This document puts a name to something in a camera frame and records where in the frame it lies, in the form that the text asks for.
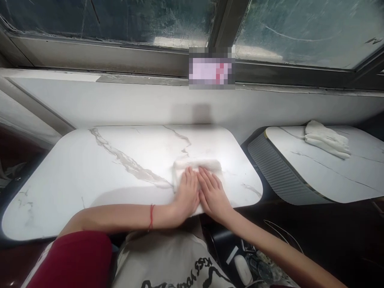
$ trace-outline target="person's left hand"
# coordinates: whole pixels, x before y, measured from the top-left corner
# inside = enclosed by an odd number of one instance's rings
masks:
[[[182,222],[191,216],[199,206],[200,197],[197,188],[197,173],[191,167],[187,167],[183,172],[179,189],[173,202]]]

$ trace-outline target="window glass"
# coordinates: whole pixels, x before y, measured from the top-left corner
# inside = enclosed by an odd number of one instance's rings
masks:
[[[205,47],[218,0],[0,0],[8,30],[173,48]]]
[[[381,0],[251,0],[235,50],[245,60],[352,69],[383,38]]]

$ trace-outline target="red sleeve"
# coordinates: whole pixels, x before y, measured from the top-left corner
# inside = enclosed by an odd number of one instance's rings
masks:
[[[102,232],[80,231],[53,243],[28,288],[105,288],[112,244]]]

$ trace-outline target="white towel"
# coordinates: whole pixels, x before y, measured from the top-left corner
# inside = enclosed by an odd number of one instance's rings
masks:
[[[199,167],[206,168],[209,172],[214,173],[221,181],[224,187],[224,177],[223,171],[221,170],[221,165],[218,160],[215,159],[184,159],[184,160],[176,160],[173,164],[173,189],[176,193],[180,180],[185,168],[191,166],[192,170],[199,171]]]
[[[305,142],[338,156],[342,159],[351,157],[348,138],[337,134],[334,130],[312,120],[305,127]]]

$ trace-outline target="marble tabletop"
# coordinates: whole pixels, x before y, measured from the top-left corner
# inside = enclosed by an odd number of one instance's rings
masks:
[[[258,174],[220,126],[95,127],[58,141],[8,205],[2,231],[11,240],[51,237],[87,207],[168,204],[174,198],[172,165],[184,158],[217,159],[233,207],[261,199]]]
[[[314,190],[349,203],[384,196],[384,142],[350,126],[327,126],[349,140],[343,160],[304,141],[304,126],[268,127],[265,135]]]

